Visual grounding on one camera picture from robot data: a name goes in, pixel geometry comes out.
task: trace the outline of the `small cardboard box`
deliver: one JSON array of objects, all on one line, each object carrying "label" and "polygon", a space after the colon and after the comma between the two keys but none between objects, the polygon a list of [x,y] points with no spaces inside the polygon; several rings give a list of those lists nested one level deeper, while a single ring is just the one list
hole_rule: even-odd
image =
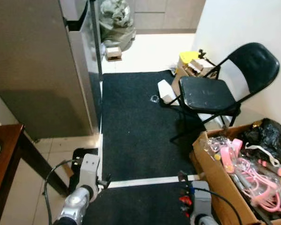
[{"label": "small cardboard box", "polygon": [[210,62],[208,62],[206,59],[198,59],[195,60],[197,65],[201,66],[201,72],[200,76],[205,76],[210,70],[214,68],[214,65],[212,65]]},{"label": "small cardboard box", "polygon": [[177,73],[176,73],[175,78],[174,78],[174,80],[173,80],[173,82],[171,84],[171,87],[172,87],[173,91],[175,92],[175,94],[177,96],[180,95],[180,88],[179,88],[179,80],[180,80],[180,78],[183,77],[183,76],[189,76],[189,75],[190,74],[188,74],[185,71],[184,68],[182,68],[182,67],[178,67],[177,68]]},{"label": "small cardboard box", "polygon": [[122,51],[120,47],[106,48],[105,50],[107,61],[118,61],[122,60]]},{"label": "small cardboard box", "polygon": [[[239,133],[248,130],[250,125],[239,127],[230,127],[226,133],[229,139],[234,139]],[[244,225],[264,224],[259,221],[251,211],[247,202],[239,193],[237,187],[229,175],[224,170],[220,161],[214,161],[210,155],[201,147],[201,139],[207,140],[209,137],[219,136],[223,130],[213,130],[202,132],[198,139],[192,144],[193,152],[190,154],[190,159],[202,180],[209,183],[212,191],[224,196],[238,211],[238,214]],[[234,211],[226,202],[212,196],[212,206],[223,225],[238,224],[237,217]],[[281,225],[281,219],[272,220],[274,225]]]}]

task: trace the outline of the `white box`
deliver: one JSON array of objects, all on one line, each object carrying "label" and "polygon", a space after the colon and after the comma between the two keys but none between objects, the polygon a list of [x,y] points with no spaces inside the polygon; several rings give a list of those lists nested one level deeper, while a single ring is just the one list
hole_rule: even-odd
[{"label": "white box", "polygon": [[[171,101],[173,101],[176,98],[176,95],[175,95],[172,87],[165,80],[158,82],[158,90],[159,90],[160,98],[162,98],[164,103],[166,103],[166,104],[170,103]],[[178,100],[173,102],[171,105],[179,105]]]}]

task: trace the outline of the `wooden table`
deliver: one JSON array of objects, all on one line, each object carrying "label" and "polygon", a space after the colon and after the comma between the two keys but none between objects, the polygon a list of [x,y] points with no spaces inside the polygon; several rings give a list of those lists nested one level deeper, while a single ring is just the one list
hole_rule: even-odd
[{"label": "wooden table", "polygon": [[[20,158],[44,179],[52,169],[23,131],[21,124],[0,126],[0,219]],[[68,187],[56,173],[51,174],[48,183],[59,194],[68,195]]]}]

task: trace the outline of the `stainless steel refrigerator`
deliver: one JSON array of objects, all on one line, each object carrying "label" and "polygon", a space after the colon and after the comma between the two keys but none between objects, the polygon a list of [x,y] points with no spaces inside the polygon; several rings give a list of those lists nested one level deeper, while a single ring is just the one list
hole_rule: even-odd
[{"label": "stainless steel refrigerator", "polygon": [[0,96],[32,138],[99,132],[97,21],[93,0],[0,0]]}]

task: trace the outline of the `yellow object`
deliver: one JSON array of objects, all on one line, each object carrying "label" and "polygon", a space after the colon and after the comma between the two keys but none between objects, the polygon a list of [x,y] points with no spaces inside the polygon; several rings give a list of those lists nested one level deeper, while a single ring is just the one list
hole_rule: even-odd
[{"label": "yellow object", "polygon": [[220,161],[221,160],[221,155],[220,154],[215,154],[214,155],[214,159],[217,160],[217,161]]},{"label": "yellow object", "polygon": [[179,56],[184,64],[188,64],[192,60],[197,60],[199,58],[199,52],[181,52]]}]

